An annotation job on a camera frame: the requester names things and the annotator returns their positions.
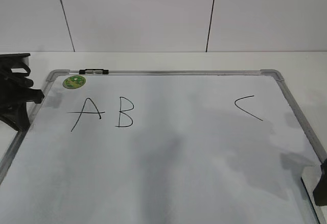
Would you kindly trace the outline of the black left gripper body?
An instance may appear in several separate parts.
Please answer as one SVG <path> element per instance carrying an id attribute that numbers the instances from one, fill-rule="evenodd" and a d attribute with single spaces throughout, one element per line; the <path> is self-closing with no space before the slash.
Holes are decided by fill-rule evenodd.
<path id="1" fill-rule="evenodd" d="M 27 110 L 34 82 L 28 78 L 29 53 L 1 54 L 1 108 Z"/>

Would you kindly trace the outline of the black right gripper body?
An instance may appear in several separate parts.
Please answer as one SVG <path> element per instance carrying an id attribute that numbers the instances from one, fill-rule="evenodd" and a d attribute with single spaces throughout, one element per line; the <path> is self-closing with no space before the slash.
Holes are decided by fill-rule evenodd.
<path id="1" fill-rule="evenodd" d="M 326 206 L 327 202 L 327 178 L 326 178 L 326 160 L 321 164 L 321 177 L 313 190 L 313 197 L 315 205 Z"/>

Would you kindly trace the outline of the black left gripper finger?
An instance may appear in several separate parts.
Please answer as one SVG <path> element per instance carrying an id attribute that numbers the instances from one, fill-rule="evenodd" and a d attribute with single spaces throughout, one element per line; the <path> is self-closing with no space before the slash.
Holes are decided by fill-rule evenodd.
<path id="1" fill-rule="evenodd" d="M 41 89 L 26 90 L 26 102 L 34 102 L 35 104 L 41 104 L 44 99 L 44 93 Z"/>

